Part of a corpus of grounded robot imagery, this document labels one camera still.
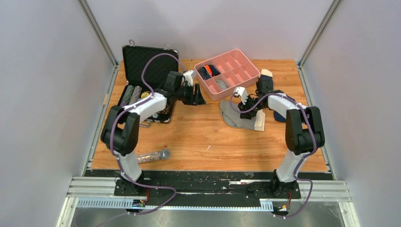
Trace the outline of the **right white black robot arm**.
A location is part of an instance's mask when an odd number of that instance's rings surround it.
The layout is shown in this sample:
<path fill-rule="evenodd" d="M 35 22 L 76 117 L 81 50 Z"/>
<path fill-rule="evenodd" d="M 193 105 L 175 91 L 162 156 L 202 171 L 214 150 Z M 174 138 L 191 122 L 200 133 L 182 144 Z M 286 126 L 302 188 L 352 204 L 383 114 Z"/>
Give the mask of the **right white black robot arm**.
<path fill-rule="evenodd" d="M 305 106 L 275 90 L 267 76 L 257 81 L 255 93 L 252 97 L 244 87 L 236 87 L 233 96 L 241 98 L 236 111 L 240 118 L 252 119 L 258 111 L 268 108 L 285 120 L 287 152 L 266 189 L 273 197 L 285 198 L 295 191 L 304 162 L 325 144 L 321 112 L 316 106 Z"/>

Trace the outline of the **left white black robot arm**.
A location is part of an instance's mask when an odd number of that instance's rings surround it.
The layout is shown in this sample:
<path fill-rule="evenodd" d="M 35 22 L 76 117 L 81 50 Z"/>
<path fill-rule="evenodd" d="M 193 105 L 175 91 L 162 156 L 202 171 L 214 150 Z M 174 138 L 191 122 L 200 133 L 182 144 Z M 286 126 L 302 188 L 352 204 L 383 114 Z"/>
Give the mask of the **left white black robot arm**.
<path fill-rule="evenodd" d="M 144 192 L 146 185 L 139 166 L 135 148 L 139 141 L 139 125 L 167 105 L 181 101 L 184 105 L 202 105 L 205 103 L 200 93 L 200 86 L 193 82 L 194 70 L 184 73 L 171 71 L 165 82 L 156 89 L 147 82 L 143 84 L 150 90 L 150 95 L 131 105 L 113 106 L 108 114 L 101 141 L 115 156 L 121 178 L 127 181 L 127 190 L 133 195 Z"/>

